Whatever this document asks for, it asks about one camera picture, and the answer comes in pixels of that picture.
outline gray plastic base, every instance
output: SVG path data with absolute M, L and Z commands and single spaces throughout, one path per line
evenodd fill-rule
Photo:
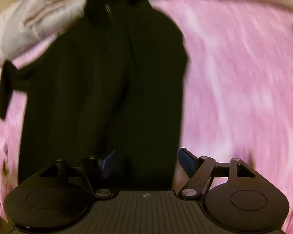
M 20 234 L 17 230 L 11 234 Z M 89 214 L 59 234 L 230 234 L 211 222 L 194 201 L 173 191 L 121 191 L 98 201 Z M 275 230 L 270 234 L 282 234 Z

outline black garment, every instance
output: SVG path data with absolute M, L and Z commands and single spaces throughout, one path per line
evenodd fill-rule
M 36 62 L 3 67 L 0 117 L 12 89 L 27 92 L 19 182 L 116 148 L 114 184 L 171 187 L 186 63 L 182 33 L 148 0 L 88 0 Z

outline pink bedsheet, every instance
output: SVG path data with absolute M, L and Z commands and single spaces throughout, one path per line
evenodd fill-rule
M 190 57 L 180 146 L 218 162 L 252 161 L 287 196 L 290 213 L 283 230 L 293 234 L 293 14 L 233 0 L 151 3 L 177 23 Z M 29 63 L 54 38 L 14 64 Z M 25 105 L 26 96 L 15 92 L 6 121 L 0 120 L 3 217 L 4 197 L 17 185 Z

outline metal screw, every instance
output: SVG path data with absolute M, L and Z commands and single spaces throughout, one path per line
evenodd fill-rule
M 107 189 L 107 188 L 101 188 L 96 191 L 96 195 L 102 196 L 102 197 L 109 196 L 109 195 L 111 195 L 111 193 L 112 192 L 110 191 L 110 189 Z
M 197 192 L 192 188 L 187 188 L 187 189 L 183 189 L 182 194 L 184 196 L 194 196 L 197 194 Z

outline round logo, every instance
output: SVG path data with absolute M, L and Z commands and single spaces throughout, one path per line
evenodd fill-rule
M 144 193 L 143 195 L 142 195 L 144 198 L 148 198 L 148 197 L 150 197 L 151 195 L 149 194 L 149 193 Z

